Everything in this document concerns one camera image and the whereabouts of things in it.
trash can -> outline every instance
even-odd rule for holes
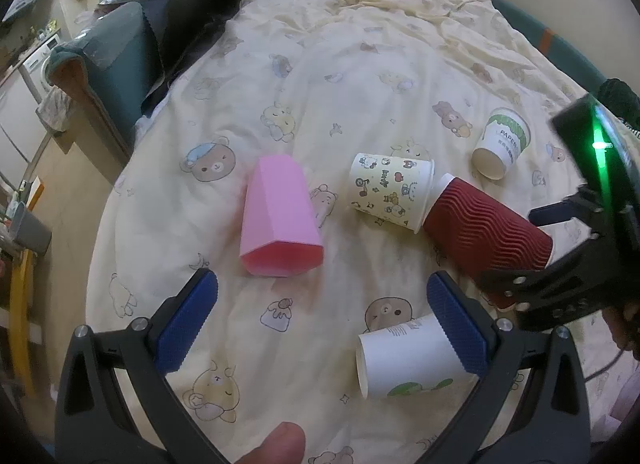
[[[44,255],[51,242],[51,231],[27,210],[23,202],[18,204],[9,226],[9,236],[16,244]]]

bed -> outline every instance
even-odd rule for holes
[[[219,42],[174,83],[111,192],[87,322],[122,329],[209,267],[218,303],[167,379],[229,460],[289,420],[306,432],[310,463],[412,463],[475,378],[414,397],[362,399],[354,350],[367,307],[398,297],[413,318],[429,314],[427,278],[446,269],[496,311],[426,235],[348,208],[351,161],[358,152],[434,159],[436,176],[448,171],[526,215],[580,184],[546,121],[583,94],[490,0],[243,0]],[[500,106],[524,116],[532,140],[493,183],[470,154]],[[456,132],[453,117],[468,134]],[[303,167],[325,260],[297,277],[251,277],[238,258],[246,183],[259,156],[279,153]],[[553,258],[588,235],[575,219],[545,230]],[[586,374],[615,355],[599,313],[571,329]],[[588,383],[592,419],[608,412],[635,368],[625,354]],[[505,430],[525,378],[513,383],[487,443]],[[215,390],[204,393],[208,383]],[[157,440],[129,381],[121,385],[140,430]]]

pink cup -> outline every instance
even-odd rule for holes
[[[258,159],[242,217],[240,260],[252,275],[290,277],[324,258],[302,168],[289,155]]]

blue gripper pad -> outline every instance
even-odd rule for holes
[[[154,363],[162,375],[175,372],[182,365],[218,300],[218,279],[212,271],[199,269],[173,300],[182,303],[167,321],[156,344]]]
[[[476,374],[482,378],[489,366],[487,341],[458,301],[451,287],[455,286],[460,295],[462,295],[462,291],[447,273],[443,273],[444,271],[439,271],[429,277],[427,301],[456,351],[462,366],[470,374]]]

finger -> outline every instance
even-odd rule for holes
[[[640,301],[634,301],[632,303],[625,304],[625,320],[633,320],[638,311],[640,311]]]
[[[619,349],[625,348],[628,343],[628,338],[626,335],[625,319],[622,313],[620,313],[616,307],[607,307],[602,310],[602,318],[611,331],[613,342]]]
[[[304,456],[305,432],[292,422],[283,422],[236,464],[300,464]]]

